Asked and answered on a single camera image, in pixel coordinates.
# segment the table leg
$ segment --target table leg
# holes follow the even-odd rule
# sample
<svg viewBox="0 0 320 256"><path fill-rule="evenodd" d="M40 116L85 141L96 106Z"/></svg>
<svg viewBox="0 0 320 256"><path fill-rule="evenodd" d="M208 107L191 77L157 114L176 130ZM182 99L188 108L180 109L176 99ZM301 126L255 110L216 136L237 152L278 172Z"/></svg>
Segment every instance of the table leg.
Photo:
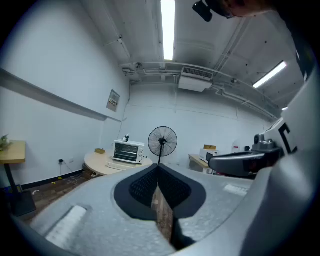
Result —
<svg viewBox="0 0 320 256"><path fill-rule="evenodd" d="M11 173L10 165L8 163L5 163L4 168L12 188L13 196L10 199L10 204L13 215L21 216L35 211L37 208L35 206L35 202L32 198L31 192L24 191L22 193L19 193L14 177Z"/></svg>
<svg viewBox="0 0 320 256"><path fill-rule="evenodd" d="M19 197L19 191L17 189L17 185L15 183L14 177L12 176L10 165L8 163L5 163L4 164L4 169L5 169L6 175L8 177L8 180L10 182L10 186L11 186L11 189L12 189L13 196L15 198L18 198Z"/></svg>

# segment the white wall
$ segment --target white wall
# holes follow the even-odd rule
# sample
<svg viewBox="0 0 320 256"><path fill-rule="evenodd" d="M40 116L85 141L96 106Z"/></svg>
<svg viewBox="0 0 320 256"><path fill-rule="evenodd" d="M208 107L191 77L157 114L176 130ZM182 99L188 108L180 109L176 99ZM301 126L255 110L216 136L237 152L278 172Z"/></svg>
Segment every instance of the white wall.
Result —
<svg viewBox="0 0 320 256"><path fill-rule="evenodd" d="M0 60L2 69L20 79L122 120L129 81L77 0L34 6L11 33ZM106 108L112 89L121 97L117 112Z"/></svg>
<svg viewBox="0 0 320 256"><path fill-rule="evenodd" d="M60 176L58 159L64 159L72 171L81 170L85 154L99 146L104 123L1 86L0 120L0 134L26 141L25 163L10 165L16 184L21 185ZM0 187L9 186L2 164L0 169ZM62 175L68 173L63 164Z"/></svg>
<svg viewBox="0 0 320 256"><path fill-rule="evenodd" d="M26 141L26 163L11 167L17 184L60 176L60 158L81 170L87 152L117 138L129 81L80 2L33 7L1 49L0 67L9 73L0 72L0 136ZM112 89L117 112L106 108ZM0 186L8 186L0 169Z"/></svg>
<svg viewBox="0 0 320 256"><path fill-rule="evenodd" d="M212 91L197 93L176 85L139 84L131 86L121 134L146 144L148 157L158 157L148 147L149 134L159 126L172 128L178 138L175 151L162 163L189 166L188 154L199 154L204 144L216 145L222 154L231 153L232 143L252 147L254 135L264 132L271 122L232 100Z"/></svg>

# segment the toaster oven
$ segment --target toaster oven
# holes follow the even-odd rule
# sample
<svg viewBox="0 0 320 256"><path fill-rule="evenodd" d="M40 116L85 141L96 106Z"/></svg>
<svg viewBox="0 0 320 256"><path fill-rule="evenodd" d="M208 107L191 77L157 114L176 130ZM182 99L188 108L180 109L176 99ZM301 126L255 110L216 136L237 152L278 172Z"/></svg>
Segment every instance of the toaster oven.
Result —
<svg viewBox="0 0 320 256"><path fill-rule="evenodd" d="M121 139L118 139L115 140L113 144L112 158L118 161L142 164L144 161L144 150L144 143L131 140L125 142Z"/></svg>

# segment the potted plant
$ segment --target potted plant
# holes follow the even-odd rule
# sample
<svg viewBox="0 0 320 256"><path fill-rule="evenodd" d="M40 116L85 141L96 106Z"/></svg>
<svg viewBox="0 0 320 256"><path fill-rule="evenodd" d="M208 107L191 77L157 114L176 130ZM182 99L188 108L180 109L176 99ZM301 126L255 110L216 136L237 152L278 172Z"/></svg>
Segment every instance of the potted plant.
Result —
<svg viewBox="0 0 320 256"><path fill-rule="evenodd" d="M6 147L10 144L10 140L8 139L8 134L4 135L0 138L0 151L6 149Z"/></svg>

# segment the microwave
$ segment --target microwave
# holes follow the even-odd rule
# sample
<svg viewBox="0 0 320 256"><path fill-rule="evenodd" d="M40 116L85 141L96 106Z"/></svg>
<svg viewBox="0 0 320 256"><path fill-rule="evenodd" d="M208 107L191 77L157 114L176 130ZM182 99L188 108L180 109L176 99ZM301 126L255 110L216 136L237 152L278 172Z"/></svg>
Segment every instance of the microwave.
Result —
<svg viewBox="0 0 320 256"><path fill-rule="evenodd" d="M209 149L200 149L200 155L199 158L203 161L205 161L207 164L209 162L209 160L212 157L218 156L219 155L219 151L217 150L209 150Z"/></svg>
<svg viewBox="0 0 320 256"><path fill-rule="evenodd" d="M144 161L145 144L118 139L113 143L112 159L133 164L142 164Z"/></svg>

